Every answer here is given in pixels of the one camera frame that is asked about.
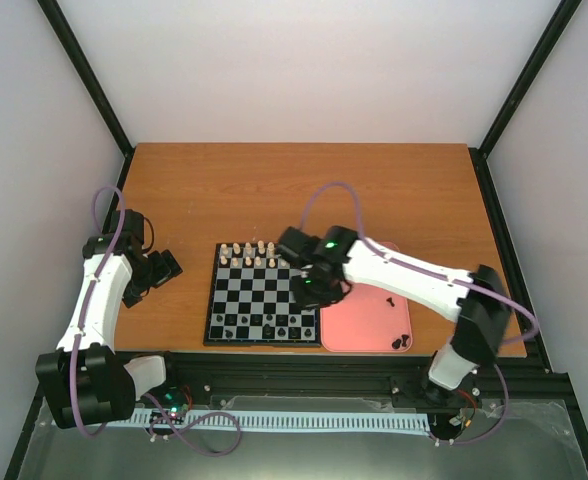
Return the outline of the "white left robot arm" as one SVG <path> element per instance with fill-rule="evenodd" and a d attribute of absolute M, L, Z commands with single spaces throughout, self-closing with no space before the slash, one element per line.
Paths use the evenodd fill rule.
<path fill-rule="evenodd" d="M 165 355 L 123 362 L 114 348 L 120 309 L 135 306 L 182 272 L 169 250 L 145 246 L 148 224 L 134 210 L 115 211 L 107 232 L 83 246 L 83 282 L 69 326 L 35 366 L 61 429 L 126 420 L 148 392 L 164 403 L 181 393 L 182 378 L 167 368 Z"/>

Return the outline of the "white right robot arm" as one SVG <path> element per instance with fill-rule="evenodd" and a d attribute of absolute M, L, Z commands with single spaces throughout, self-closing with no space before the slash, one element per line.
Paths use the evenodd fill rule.
<path fill-rule="evenodd" d="M 276 252 L 299 272 L 290 290 L 302 308 L 329 307 L 366 285 L 453 322 L 453 336 L 431 361 L 426 389 L 453 391 L 476 368 L 494 364 L 513 308 L 492 268 L 481 265 L 469 272 L 430 264 L 340 226 L 322 238 L 288 227 Z"/>

